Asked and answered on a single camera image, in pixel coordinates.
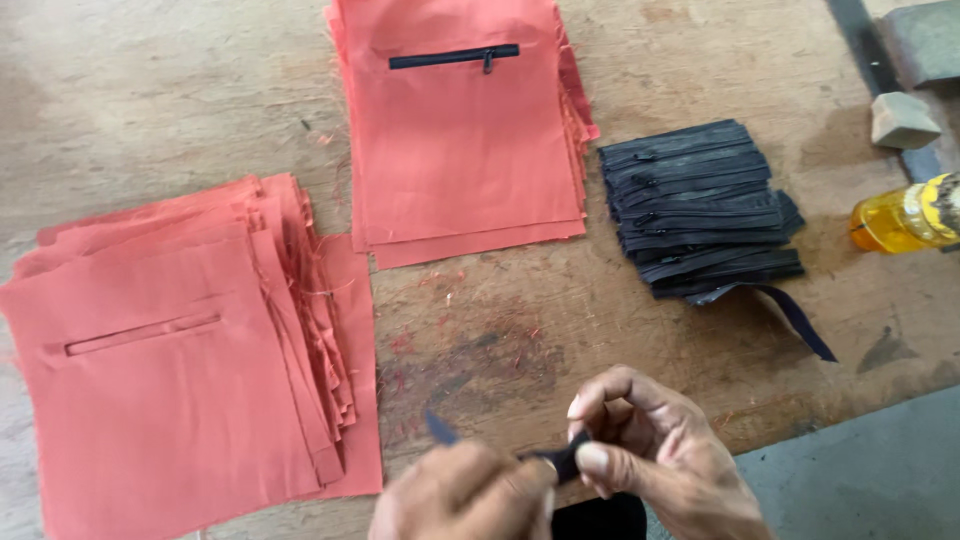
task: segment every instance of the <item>stack of black zippers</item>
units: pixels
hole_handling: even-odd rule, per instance
[[[823,359],[836,361],[803,310],[765,283],[804,272],[783,249],[804,225],[747,129],[723,120],[599,149],[624,255],[655,298],[712,302],[739,285],[773,298]]]

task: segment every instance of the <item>yellow liquid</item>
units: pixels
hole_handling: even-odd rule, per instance
[[[930,227],[913,193],[910,188],[898,189],[858,203],[850,218],[853,242],[865,250],[887,254],[955,243],[956,239]]]

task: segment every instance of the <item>finger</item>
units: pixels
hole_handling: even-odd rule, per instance
[[[557,494],[554,490],[546,493],[543,498],[543,512],[534,518],[534,524],[530,528],[528,538],[530,540],[551,540],[553,533],[550,530],[550,521],[553,519],[553,505]]]
[[[434,496],[450,512],[455,512],[512,461],[477,441],[457,443],[431,467]]]
[[[433,523],[448,513],[426,489],[430,485],[432,471],[444,462],[448,452],[447,447],[434,448],[408,467],[399,479],[387,484],[376,502],[370,538],[393,537],[393,531],[402,528],[404,520],[412,519],[415,514],[416,521]]]
[[[603,412],[603,404],[624,399],[646,412],[658,430],[671,430],[684,421],[706,423],[703,411],[688,398],[628,366],[614,366],[587,381],[570,404],[567,418],[584,420]]]
[[[603,500],[607,500],[612,496],[613,491],[600,483],[597,479],[593,479],[587,473],[580,473],[580,480],[584,485],[597,493],[597,496]]]
[[[599,485],[628,491],[652,504],[673,505],[685,484],[680,474],[626,450],[586,443],[577,450],[577,466]]]
[[[547,461],[524,461],[474,499],[456,527],[470,538],[517,538],[543,513],[544,498],[555,485],[557,471]]]
[[[572,441],[583,430],[589,433],[590,438],[613,441],[618,430],[633,417],[634,410],[634,406],[624,400],[606,403],[599,409],[600,414],[570,421],[566,429],[566,442]]]

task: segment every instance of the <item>wooden block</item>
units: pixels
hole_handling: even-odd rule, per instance
[[[913,96],[903,92],[880,94],[873,109],[876,145],[916,150],[940,136],[940,127],[930,119],[930,107]]]

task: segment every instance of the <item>welt pocket opening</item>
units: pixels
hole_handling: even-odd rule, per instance
[[[424,67],[426,65],[437,65],[441,63],[483,61],[483,72],[485,75],[490,75],[493,71],[493,59],[518,56],[520,56],[520,46],[516,43],[508,43],[430,55],[393,57],[390,59],[390,68],[406,69],[409,67]]]
[[[198,327],[211,325],[220,321],[220,313],[199,313],[186,315],[176,319],[161,321],[132,329],[115,331],[112,333],[91,337],[81,341],[74,341],[63,346],[67,356],[85,355],[101,351],[110,347],[126,345],[133,341],[141,341],[151,337],[160,337],[180,331],[188,331]]]

